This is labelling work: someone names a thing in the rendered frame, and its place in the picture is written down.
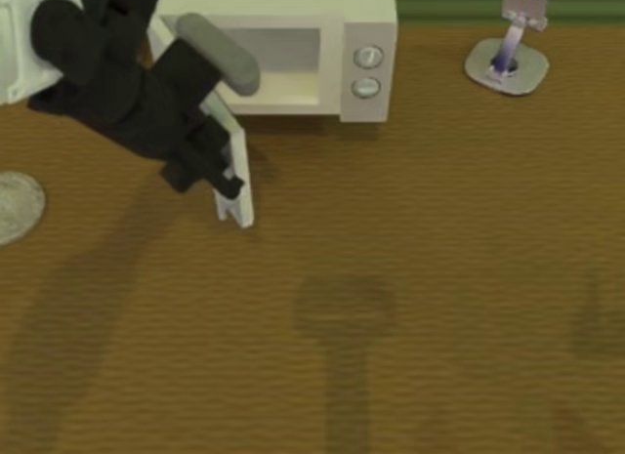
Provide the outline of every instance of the white microwave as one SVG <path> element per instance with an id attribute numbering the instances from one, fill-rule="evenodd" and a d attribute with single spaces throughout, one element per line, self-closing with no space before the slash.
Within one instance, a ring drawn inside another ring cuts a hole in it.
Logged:
<path id="1" fill-rule="evenodd" d="M 148 30 L 155 59 L 188 13 L 205 16 L 258 60 L 257 94 L 217 89 L 234 114 L 387 120 L 396 0 L 159 0 Z"/>

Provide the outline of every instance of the knob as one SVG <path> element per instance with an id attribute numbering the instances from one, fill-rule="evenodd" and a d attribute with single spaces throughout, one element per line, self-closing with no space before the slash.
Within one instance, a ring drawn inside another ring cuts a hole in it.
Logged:
<path id="1" fill-rule="evenodd" d="M 382 85 L 375 78 L 362 78 L 352 85 L 354 94 L 363 100 L 377 96 L 381 89 Z"/>
<path id="2" fill-rule="evenodd" d="M 363 47 L 354 54 L 355 64 L 365 69 L 376 68 L 382 63 L 383 59 L 384 52 L 379 47 Z"/>

